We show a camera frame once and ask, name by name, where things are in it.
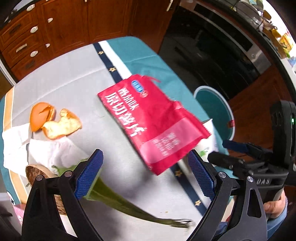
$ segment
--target drawer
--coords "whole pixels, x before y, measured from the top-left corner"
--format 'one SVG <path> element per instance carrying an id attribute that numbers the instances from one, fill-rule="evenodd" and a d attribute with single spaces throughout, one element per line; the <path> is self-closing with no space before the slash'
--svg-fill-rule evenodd
<path id="1" fill-rule="evenodd" d="M 38 53 L 34 57 L 31 57 L 31 53 L 29 53 L 11 69 L 18 80 L 23 79 L 29 73 L 49 61 L 45 45 L 39 46 L 35 51 L 38 51 Z"/>
<path id="2" fill-rule="evenodd" d="M 23 11 L 0 31 L 0 50 L 3 51 L 19 36 L 38 24 L 37 11 Z"/>
<path id="3" fill-rule="evenodd" d="M 31 33 L 31 31 L 28 30 L 10 44 L 2 52 L 2 55 L 7 65 L 12 68 L 17 62 L 33 52 L 40 45 L 44 45 L 41 31 L 38 29 L 35 33 Z"/>

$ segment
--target teal trash bin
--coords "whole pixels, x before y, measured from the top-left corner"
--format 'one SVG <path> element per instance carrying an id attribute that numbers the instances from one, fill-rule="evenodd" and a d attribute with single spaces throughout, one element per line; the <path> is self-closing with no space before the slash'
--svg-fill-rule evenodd
<path id="1" fill-rule="evenodd" d="M 201 86 L 195 90 L 194 98 L 213 119 L 213 125 L 221 139 L 232 140 L 235 132 L 234 117 L 224 97 L 209 86 Z"/>

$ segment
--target brand logo on bag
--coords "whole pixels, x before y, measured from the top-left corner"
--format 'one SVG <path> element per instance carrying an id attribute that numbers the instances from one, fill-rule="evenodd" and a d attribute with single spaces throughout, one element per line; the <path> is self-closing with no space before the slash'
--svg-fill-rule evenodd
<path id="1" fill-rule="evenodd" d="M 141 86 L 141 84 L 138 81 L 133 80 L 131 84 L 137 92 L 141 93 L 144 91 L 144 88 Z"/>

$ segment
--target red snack bag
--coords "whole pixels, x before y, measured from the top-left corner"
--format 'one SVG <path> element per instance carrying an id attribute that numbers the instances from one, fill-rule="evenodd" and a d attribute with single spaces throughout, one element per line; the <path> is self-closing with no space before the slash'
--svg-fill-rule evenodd
<path id="1" fill-rule="evenodd" d="M 169 100 L 151 77 L 132 75 L 98 96 L 156 175 L 210 136 L 201 122 L 180 102 Z"/>

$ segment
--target blue gripper pad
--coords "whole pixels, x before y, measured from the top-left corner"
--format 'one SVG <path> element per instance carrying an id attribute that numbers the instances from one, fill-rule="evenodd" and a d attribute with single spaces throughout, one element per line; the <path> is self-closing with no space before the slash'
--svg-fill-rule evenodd
<path id="1" fill-rule="evenodd" d="M 214 182 L 193 151 L 188 154 L 188 164 L 203 194 L 213 201 L 215 197 Z"/>
<path id="2" fill-rule="evenodd" d="M 77 200 L 88 193 L 94 179 L 96 178 L 103 164 L 103 159 L 104 155 L 101 150 L 98 150 L 90 157 L 89 164 L 84 168 L 76 181 L 76 190 L 74 194 Z"/>

